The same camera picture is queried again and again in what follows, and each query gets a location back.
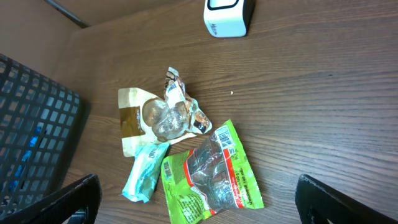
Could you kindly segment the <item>light teal snack wrapper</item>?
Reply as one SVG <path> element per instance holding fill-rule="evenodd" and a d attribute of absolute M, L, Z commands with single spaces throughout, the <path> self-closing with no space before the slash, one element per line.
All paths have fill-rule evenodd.
<path fill-rule="evenodd" d="M 123 188 L 122 196 L 132 202 L 148 202 L 154 193 L 160 175 L 160 166 L 170 144 L 150 144 L 140 148 Z"/>

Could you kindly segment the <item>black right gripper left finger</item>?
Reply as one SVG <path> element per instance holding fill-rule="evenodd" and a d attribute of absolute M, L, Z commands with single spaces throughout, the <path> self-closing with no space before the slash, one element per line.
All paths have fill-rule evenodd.
<path fill-rule="evenodd" d="M 88 174 L 74 183 L 44 197 L 27 208 L 1 220 L 6 224 L 94 224 L 102 191 L 96 174 Z"/>

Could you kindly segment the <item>beige nut snack pouch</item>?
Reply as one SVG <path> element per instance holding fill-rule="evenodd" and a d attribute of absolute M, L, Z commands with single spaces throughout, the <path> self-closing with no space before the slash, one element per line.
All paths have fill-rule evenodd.
<path fill-rule="evenodd" d="M 175 144 L 212 129 L 211 121 L 172 67 L 165 75 L 163 98 L 137 87 L 121 88 L 118 107 L 126 157 L 136 156 L 147 145 Z"/>

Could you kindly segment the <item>green Haribo gummy bag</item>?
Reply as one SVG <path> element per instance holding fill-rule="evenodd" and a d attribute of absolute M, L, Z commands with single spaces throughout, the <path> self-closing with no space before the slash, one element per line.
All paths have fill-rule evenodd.
<path fill-rule="evenodd" d="M 200 146 L 165 157 L 161 178 L 172 224 L 198 223 L 220 210 L 264 208 L 230 119 Z"/>

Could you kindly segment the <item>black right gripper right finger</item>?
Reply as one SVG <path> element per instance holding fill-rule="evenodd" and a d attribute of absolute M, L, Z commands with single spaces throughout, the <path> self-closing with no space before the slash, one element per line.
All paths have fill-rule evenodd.
<path fill-rule="evenodd" d="M 295 204 L 302 223 L 397 223 L 307 174 L 298 178 Z"/>

